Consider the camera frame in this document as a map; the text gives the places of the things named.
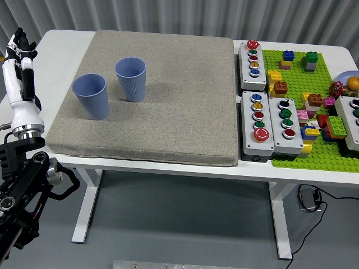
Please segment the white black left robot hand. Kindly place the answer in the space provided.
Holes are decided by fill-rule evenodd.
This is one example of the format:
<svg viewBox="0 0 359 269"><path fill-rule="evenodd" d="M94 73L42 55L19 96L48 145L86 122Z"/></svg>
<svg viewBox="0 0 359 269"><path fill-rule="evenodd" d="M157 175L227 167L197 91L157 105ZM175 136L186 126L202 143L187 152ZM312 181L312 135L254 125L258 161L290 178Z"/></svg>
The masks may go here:
<svg viewBox="0 0 359 269"><path fill-rule="evenodd" d="M26 33L18 28L9 40L2 65L3 77L10 107L14 116L14 133L28 130L44 132L42 110L35 94L33 59L37 56L36 43L29 43Z"/></svg>

